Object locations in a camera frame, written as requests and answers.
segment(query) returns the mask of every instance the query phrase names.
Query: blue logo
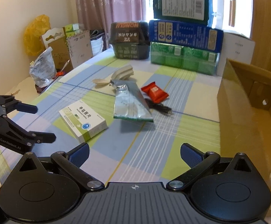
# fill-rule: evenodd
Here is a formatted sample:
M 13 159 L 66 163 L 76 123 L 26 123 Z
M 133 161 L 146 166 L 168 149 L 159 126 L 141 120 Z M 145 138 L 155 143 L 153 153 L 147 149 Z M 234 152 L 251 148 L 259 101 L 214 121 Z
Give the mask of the blue logo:
M 85 123 L 85 124 L 83 124 L 83 126 L 82 126 L 82 128 L 83 128 L 84 130 L 86 130 L 86 129 L 90 128 L 90 127 L 91 127 L 91 125 L 90 125 L 89 123 Z

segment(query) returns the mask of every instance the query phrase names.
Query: metal screw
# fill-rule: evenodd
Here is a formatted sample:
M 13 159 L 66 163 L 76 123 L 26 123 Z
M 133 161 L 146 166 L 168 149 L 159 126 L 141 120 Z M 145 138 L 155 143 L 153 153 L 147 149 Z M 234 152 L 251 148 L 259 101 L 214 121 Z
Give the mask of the metal screw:
M 96 189 L 101 187 L 102 183 L 100 181 L 97 180 L 92 180 L 90 182 L 87 183 L 87 186 L 92 188 L 92 189 Z
M 183 183 L 179 180 L 173 180 L 169 182 L 169 186 L 171 186 L 173 189 L 179 189 L 183 187 Z

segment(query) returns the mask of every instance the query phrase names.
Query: table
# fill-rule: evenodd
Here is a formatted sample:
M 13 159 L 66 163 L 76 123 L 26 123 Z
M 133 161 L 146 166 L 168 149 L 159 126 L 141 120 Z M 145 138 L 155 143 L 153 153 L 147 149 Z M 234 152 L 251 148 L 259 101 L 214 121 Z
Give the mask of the table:
M 132 80 L 139 87 L 153 81 L 169 94 L 163 103 L 173 109 L 171 116 L 152 112 L 154 123 L 113 118 L 115 91 L 110 86 L 96 87 L 96 78 L 110 79 L 118 68 L 133 66 Z M 88 60 L 52 84 L 32 104 L 38 113 L 18 113 L 13 120 L 27 131 L 53 132 L 57 140 L 36 144 L 37 156 L 69 151 L 79 143 L 59 110 L 82 99 L 106 119 L 108 129 L 92 138 L 89 159 L 81 169 L 101 180 L 152 182 L 184 173 L 189 166 L 180 157 L 180 146 L 188 142 L 201 151 L 220 152 L 219 119 L 216 95 L 221 78 L 196 72 L 154 65 L 150 60 L 122 60 L 112 49 Z M 0 181 L 8 177 L 20 154 L 0 148 Z

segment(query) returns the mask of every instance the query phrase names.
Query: blue box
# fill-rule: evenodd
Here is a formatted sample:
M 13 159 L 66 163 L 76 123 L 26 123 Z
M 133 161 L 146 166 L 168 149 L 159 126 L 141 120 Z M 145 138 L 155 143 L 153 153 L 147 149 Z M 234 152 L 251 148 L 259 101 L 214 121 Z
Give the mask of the blue box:
M 188 46 L 219 53 L 224 32 L 206 25 L 153 19 L 149 22 L 149 39 L 154 42 Z

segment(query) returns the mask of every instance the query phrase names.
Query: red snack packet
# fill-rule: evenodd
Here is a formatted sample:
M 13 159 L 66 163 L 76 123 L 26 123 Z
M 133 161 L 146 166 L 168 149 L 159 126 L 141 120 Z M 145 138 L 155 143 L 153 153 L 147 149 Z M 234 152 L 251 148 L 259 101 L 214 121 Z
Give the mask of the red snack packet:
M 160 87 L 156 86 L 155 82 L 152 82 L 149 85 L 142 87 L 141 90 L 144 93 L 148 94 L 148 96 L 152 99 L 153 103 L 156 104 L 161 103 L 169 96 Z

